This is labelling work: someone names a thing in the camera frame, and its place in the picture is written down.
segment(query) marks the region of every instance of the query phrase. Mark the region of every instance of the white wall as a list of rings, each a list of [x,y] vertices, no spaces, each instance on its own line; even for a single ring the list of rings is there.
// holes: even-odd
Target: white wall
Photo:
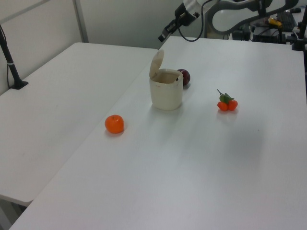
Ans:
[[[182,0],[77,0],[90,43],[160,48],[162,30],[175,18]],[[198,36],[201,20],[181,27]]]
[[[0,0],[0,9],[0,14],[11,13],[2,17],[1,26],[21,79],[82,41],[73,0]],[[6,60],[1,51],[0,95],[7,89]]]

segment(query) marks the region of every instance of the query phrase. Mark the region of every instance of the black stand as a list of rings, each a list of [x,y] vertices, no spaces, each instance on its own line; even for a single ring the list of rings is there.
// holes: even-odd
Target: black stand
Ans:
[[[22,87],[24,87],[25,85],[27,85],[28,82],[22,81],[20,79],[20,77],[18,75],[18,72],[17,72],[17,69],[15,67],[15,64],[13,62],[13,59],[11,57],[9,48],[8,48],[8,46],[6,44],[6,40],[5,40],[4,34],[2,33],[2,31],[0,31],[0,45],[1,45],[2,51],[4,53],[4,56],[6,58],[6,61],[7,61],[8,65],[9,65],[9,67],[10,67],[10,70],[11,70],[11,73],[13,75],[13,78],[15,80],[15,84],[13,86],[11,86],[11,88],[19,90]]]
[[[305,50],[305,45],[307,44],[307,40],[304,38],[305,37],[305,31],[306,31],[306,26],[307,26],[307,11],[305,10],[303,20],[302,22],[299,23],[299,35],[298,37],[294,34],[291,35],[289,40],[293,42],[292,44],[292,50],[296,51],[306,51]]]

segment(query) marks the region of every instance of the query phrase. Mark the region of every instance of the black cable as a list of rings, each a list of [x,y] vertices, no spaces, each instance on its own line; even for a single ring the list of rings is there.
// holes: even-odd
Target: black cable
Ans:
[[[2,29],[1,24],[0,24],[0,30],[1,30],[1,33],[3,34],[3,36],[4,36],[4,40],[5,40],[5,43],[6,43],[6,36],[5,36],[5,33]],[[8,83],[8,88],[10,89],[11,87],[10,87],[10,84],[9,84],[9,64],[6,64],[6,81]]]
[[[185,39],[186,41],[188,41],[188,42],[196,42],[196,41],[201,37],[202,32],[203,32],[203,28],[204,28],[204,22],[203,22],[203,6],[204,6],[205,4],[207,4],[208,2],[210,2],[210,1],[212,1],[212,0],[208,0],[208,1],[204,2],[204,3],[201,5],[201,33],[200,33],[200,35],[199,35],[196,39],[194,39],[194,40],[188,40],[188,39],[182,34],[182,32],[181,32],[181,30],[180,30],[180,25],[179,25],[180,16],[178,17],[178,19],[177,19],[178,31],[179,31],[180,35],[183,37],[183,39]]]
[[[274,31],[274,33],[271,35],[271,37],[273,37],[276,32],[279,32],[279,30]]]
[[[265,32],[267,32],[268,30],[270,30],[270,29],[272,29],[272,28],[265,29],[265,30],[262,31],[260,34],[258,34],[258,39],[257,39],[257,41],[260,42],[260,36],[261,36],[263,33],[265,33]]]

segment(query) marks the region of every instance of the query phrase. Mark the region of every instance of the tangerine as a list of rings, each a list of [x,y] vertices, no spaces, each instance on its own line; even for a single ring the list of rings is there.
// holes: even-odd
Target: tangerine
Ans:
[[[120,115],[111,115],[107,117],[105,126],[110,133],[121,133],[124,131],[124,119]]]

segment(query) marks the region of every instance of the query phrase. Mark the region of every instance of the black pole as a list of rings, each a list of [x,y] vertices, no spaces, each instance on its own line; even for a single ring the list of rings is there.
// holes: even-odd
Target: black pole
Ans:
[[[9,65],[9,67],[10,67],[10,70],[11,70],[11,73],[13,75],[13,78],[15,80],[15,84],[13,86],[11,86],[11,88],[19,90],[22,87],[24,87],[25,85],[27,85],[28,82],[22,81],[20,79],[19,74],[17,72],[17,69],[16,69],[15,64],[13,62],[13,59],[11,57],[9,48],[7,46],[7,43],[6,43],[6,40],[4,38],[4,34],[2,33],[2,31],[0,31],[0,45],[1,45],[2,51],[4,53],[4,56],[6,58],[6,61],[7,61],[8,65]]]

